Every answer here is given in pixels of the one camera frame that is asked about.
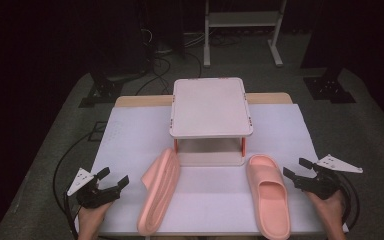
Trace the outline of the black stand base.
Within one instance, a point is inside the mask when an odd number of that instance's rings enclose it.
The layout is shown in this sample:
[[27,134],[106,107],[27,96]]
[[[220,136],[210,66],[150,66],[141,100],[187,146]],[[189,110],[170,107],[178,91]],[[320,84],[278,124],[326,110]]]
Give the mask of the black stand base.
[[334,104],[355,103],[353,96],[338,81],[341,67],[329,67],[322,76],[305,77],[304,83],[314,100],[329,100]]
[[120,96],[123,83],[120,80],[110,80],[99,68],[90,71],[93,85],[86,97],[83,97],[79,107],[92,108],[96,104],[114,103]]

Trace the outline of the white metal stand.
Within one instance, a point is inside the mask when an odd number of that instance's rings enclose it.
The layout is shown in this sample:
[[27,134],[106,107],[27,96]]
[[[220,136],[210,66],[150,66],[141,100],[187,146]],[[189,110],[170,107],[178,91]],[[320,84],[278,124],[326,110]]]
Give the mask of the white metal stand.
[[260,12],[211,12],[210,0],[205,1],[204,19],[204,47],[203,66],[211,66],[210,30],[212,28],[240,28],[240,27],[273,27],[274,33],[267,40],[267,44],[274,63],[277,67],[283,66],[283,61],[277,49],[277,40],[280,33],[287,0],[281,0],[276,11]]

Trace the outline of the wooden table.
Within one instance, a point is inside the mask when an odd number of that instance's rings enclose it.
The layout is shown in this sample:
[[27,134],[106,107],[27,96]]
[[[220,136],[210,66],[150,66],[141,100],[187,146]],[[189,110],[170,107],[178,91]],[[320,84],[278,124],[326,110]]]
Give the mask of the wooden table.
[[[116,107],[152,107],[171,106],[173,97],[171,95],[147,95],[147,96],[120,96]],[[246,99],[249,104],[292,104],[289,94],[278,93],[247,93]]]

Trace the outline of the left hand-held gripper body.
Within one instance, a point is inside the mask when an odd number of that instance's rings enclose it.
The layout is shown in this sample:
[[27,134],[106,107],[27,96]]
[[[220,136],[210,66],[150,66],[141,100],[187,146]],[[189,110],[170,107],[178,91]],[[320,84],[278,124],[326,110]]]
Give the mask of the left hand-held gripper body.
[[117,189],[117,185],[99,189],[96,174],[80,168],[67,190],[68,196],[76,195],[78,204],[87,209],[98,208],[120,198],[121,191]]

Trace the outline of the white two-tier shoe rack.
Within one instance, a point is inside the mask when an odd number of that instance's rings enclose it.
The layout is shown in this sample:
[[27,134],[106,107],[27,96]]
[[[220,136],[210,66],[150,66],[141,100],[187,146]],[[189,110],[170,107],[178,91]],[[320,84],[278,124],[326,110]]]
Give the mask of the white two-tier shoe rack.
[[178,79],[174,83],[170,135],[183,166],[241,166],[253,133],[240,78]]

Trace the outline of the pink slipper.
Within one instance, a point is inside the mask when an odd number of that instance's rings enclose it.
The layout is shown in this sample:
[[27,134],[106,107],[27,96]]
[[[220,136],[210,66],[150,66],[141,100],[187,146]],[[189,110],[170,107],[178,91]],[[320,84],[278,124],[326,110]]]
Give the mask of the pink slipper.
[[142,236],[153,235],[160,227],[180,177],[180,161],[176,152],[165,149],[141,177],[147,194],[137,220]]
[[259,231],[268,240],[287,240],[291,232],[288,193],[277,163],[268,156],[253,155],[246,174]]

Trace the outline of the person's right hand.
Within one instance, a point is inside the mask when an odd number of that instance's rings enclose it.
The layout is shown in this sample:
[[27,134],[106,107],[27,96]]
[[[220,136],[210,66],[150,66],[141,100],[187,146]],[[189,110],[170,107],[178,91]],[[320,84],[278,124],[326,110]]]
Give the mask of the person's right hand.
[[337,191],[331,197],[325,200],[320,199],[317,195],[311,192],[307,192],[306,195],[316,209],[328,240],[346,240],[342,223],[342,193]]

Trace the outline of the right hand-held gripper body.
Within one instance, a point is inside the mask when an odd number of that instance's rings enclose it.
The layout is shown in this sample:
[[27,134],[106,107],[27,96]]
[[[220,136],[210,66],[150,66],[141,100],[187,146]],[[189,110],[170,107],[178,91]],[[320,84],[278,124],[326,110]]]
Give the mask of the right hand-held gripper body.
[[312,178],[297,176],[297,180],[293,182],[293,184],[295,188],[314,193],[322,200],[328,199],[339,190],[339,173],[350,172],[361,174],[363,172],[361,167],[351,165],[332,155],[327,155],[313,163],[315,164],[314,168],[309,170],[313,170],[316,176]]

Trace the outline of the white table mat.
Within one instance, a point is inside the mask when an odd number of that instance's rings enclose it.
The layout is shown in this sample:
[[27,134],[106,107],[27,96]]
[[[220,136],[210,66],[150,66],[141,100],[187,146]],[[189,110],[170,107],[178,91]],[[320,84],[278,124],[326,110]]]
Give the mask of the white table mat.
[[[254,104],[253,134],[248,155],[264,154],[279,167],[312,176],[301,158],[317,161],[306,123],[296,104]],[[92,171],[109,168],[100,185],[130,183],[111,206],[100,232],[107,236],[137,235],[137,219],[146,198],[141,181],[160,153],[173,145],[168,107],[117,107],[112,110]],[[157,233],[167,235],[256,235],[253,200],[244,166],[184,167]]]

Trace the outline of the black square floor frame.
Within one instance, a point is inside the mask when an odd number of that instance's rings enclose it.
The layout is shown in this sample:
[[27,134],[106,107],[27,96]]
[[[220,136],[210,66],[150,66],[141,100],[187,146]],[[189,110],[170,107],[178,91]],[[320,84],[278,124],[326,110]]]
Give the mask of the black square floor frame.
[[104,136],[104,132],[107,126],[106,121],[97,121],[90,134],[88,135],[89,142],[100,142]]

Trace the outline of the person's left hand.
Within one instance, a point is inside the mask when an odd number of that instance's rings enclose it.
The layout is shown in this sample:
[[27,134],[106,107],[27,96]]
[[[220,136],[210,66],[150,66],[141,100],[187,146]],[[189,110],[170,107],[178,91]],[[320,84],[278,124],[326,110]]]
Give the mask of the person's left hand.
[[97,240],[100,226],[110,207],[111,203],[92,209],[81,207],[78,214],[79,231],[77,240]]

